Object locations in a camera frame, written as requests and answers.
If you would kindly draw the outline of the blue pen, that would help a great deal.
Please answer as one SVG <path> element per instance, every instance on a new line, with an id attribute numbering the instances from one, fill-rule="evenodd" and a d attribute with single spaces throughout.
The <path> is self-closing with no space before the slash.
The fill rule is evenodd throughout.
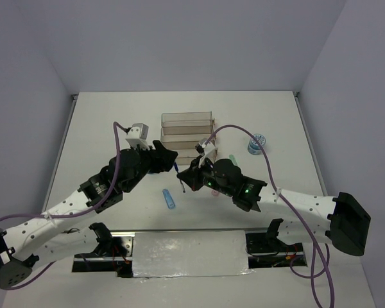
<path id="1" fill-rule="evenodd" d="M 183 192 L 183 193 L 186 193 L 184 183 L 182 182 L 181 179 L 179 179 L 179 182 L 180 182 L 180 185 L 181 185 L 181 188 L 182 188 L 182 192 Z"/>

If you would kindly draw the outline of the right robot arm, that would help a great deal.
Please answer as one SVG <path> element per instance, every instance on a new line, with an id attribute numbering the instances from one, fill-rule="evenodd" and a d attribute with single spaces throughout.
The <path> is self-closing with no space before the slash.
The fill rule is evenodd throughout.
<path id="1" fill-rule="evenodd" d="M 266 244 L 273 251 L 317 241 L 347 255 L 364 255 L 371 217 L 347 192 L 314 196 L 275 189 L 270 183 L 243 175 L 227 158 L 216 162 L 196 158 L 177 177 L 192 191 L 208 187 L 230 197 L 245 212 L 267 214 L 271 222 Z"/>

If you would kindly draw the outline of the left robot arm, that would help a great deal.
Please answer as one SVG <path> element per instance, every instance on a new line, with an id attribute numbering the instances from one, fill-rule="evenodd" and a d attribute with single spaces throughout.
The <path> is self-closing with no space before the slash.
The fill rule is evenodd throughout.
<path id="1" fill-rule="evenodd" d="M 123 149 L 58 205 L 15 227 L 0 228 L 0 289 L 20 289 L 35 269 L 70 255 L 124 253 L 104 223 L 81 227 L 81 222 L 119 203 L 148 173 L 170 171 L 177 156 L 160 141 Z"/>

